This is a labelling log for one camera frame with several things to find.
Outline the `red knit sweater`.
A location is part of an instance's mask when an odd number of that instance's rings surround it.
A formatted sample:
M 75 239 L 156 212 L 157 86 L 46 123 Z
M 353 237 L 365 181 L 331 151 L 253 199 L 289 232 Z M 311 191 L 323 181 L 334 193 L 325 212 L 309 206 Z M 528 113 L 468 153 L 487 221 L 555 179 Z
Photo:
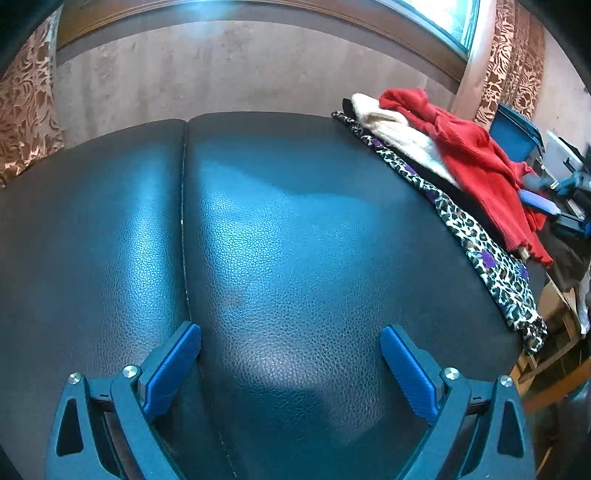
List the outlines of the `red knit sweater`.
M 486 212 L 507 251 L 525 249 L 544 267 L 552 266 L 537 235 L 546 217 L 523 205 L 519 197 L 522 178 L 533 172 L 531 167 L 511 161 L 481 125 L 432 104 L 422 89 L 384 91 L 379 105 L 403 114 L 434 141 L 451 175 Z

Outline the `black fabric bag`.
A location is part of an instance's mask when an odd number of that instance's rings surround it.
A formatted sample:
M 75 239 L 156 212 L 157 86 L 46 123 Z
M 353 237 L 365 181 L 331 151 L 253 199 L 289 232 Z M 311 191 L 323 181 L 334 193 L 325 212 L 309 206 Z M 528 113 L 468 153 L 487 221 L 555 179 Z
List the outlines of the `black fabric bag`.
M 590 242 L 557 236 L 549 221 L 538 232 L 544 248 L 553 259 L 550 276 L 561 291 L 577 286 L 590 266 Z

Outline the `clear plastic storage box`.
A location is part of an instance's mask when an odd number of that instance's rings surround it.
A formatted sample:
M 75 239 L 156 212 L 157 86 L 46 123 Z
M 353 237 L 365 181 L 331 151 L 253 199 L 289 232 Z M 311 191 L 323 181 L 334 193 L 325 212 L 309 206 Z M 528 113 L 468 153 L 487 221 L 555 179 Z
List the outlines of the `clear plastic storage box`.
M 552 195 L 565 203 L 579 219 L 590 216 L 590 155 L 557 136 L 546 132 L 542 165 L 551 178 Z

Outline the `blue plastic storage bin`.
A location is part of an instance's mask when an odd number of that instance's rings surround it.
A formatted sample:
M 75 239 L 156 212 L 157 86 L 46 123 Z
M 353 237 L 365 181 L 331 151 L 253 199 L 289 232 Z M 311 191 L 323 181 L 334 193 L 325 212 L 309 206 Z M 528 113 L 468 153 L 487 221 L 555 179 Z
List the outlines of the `blue plastic storage bin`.
M 526 162 L 531 155 L 541 157 L 545 151 L 539 129 L 527 118 L 499 104 L 489 134 L 513 162 Z

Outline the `leopard print garment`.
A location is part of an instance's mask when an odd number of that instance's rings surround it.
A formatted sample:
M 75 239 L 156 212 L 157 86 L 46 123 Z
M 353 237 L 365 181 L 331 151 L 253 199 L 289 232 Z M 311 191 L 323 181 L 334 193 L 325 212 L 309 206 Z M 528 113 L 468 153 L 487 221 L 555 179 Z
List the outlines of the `leopard print garment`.
M 537 309 L 525 263 L 507 253 L 472 215 L 460 208 L 447 193 L 419 175 L 358 121 L 339 110 L 332 112 L 332 119 L 346 126 L 356 139 L 431 202 L 485 284 L 509 329 L 520 334 L 526 352 L 531 355 L 538 353 L 547 339 L 548 327 Z

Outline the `wooden stool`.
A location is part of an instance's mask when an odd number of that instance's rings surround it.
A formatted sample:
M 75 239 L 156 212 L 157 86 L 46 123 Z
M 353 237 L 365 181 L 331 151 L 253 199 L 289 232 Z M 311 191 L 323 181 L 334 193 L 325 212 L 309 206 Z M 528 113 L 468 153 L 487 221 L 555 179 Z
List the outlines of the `wooden stool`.
M 539 375 L 562 360 L 585 338 L 576 309 L 574 289 L 563 293 L 548 278 L 538 303 L 538 311 L 548 327 L 546 341 L 536 354 L 523 351 L 510 374 L 521 397 L 527 394 Z

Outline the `right brown patterned curtain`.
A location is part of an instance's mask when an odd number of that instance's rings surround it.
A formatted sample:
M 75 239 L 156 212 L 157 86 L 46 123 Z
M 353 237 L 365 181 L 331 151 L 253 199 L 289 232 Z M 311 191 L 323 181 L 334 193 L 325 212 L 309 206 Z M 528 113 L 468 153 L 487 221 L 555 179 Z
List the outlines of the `right brown patterned curtain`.
M 450 112 L 489 130 L 501 105 L 531 120 L 542 87 L 545 28 L 514 0 L 481 1 L 468 62 Z

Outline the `brown patterned curtain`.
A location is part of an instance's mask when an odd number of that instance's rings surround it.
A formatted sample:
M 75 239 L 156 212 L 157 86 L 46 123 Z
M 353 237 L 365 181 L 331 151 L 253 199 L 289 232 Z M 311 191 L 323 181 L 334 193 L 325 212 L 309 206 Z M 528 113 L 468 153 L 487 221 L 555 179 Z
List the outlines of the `brown patterned curtain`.
M 29 36 L 1 78 L 1 185 L 64 148 L 53 77 L 61 10 Z
M 468 62 L 450 112 L 489 130 L 501 105 L 531 120 L 542 87 L 545 28 L 514 0 L 481 1 Z

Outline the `cream knit sweater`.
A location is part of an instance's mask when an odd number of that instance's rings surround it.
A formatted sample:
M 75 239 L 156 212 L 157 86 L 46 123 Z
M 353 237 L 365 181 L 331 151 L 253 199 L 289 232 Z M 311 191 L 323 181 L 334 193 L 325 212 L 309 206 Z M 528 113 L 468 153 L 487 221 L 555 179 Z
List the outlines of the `cream knit sweater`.
M 415 129 L 399 112 L 385 110 L 379 100 L 363 93 L 352 96 L 353 111 L 363 128 L 391 147 L 396 147 L 407 157 L 462 190 L 444 164 L 434 141 Z

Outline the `black leather padded bench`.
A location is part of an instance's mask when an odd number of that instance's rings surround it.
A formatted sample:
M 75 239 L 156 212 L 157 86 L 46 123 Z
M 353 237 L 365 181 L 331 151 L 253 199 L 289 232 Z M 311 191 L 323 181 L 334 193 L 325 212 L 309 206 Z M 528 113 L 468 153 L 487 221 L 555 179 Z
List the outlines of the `black leather padded bench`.
M 1 192 L 1 448 L 40 479 L 67 376 L 202 350 L 157 431 L 189 479 L 393 479 L 426 433 L 402 325 L 492 380 L 522 350 L 432 204 L 338 121 L 209 114 L 59 152 Z

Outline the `left brown patterned curtain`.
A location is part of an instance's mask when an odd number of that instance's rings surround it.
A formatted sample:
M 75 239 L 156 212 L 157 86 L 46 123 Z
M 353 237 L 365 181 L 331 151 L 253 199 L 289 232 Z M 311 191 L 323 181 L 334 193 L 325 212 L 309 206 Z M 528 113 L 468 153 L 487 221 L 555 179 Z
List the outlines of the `left brown patterned curtain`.
M 29 36 L 1 78 L 1 185 L 64 148 L 53 77 L 61 10 Z

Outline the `window with frame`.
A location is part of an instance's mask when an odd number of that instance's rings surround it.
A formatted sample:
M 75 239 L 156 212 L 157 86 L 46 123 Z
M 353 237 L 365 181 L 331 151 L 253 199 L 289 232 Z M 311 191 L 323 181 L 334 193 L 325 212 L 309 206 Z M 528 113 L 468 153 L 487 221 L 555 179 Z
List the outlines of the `window with frame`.
M 463 60 L 468 59 L 480 10 L 478 0 L 379 0 L 379 3 L 427 30 Z

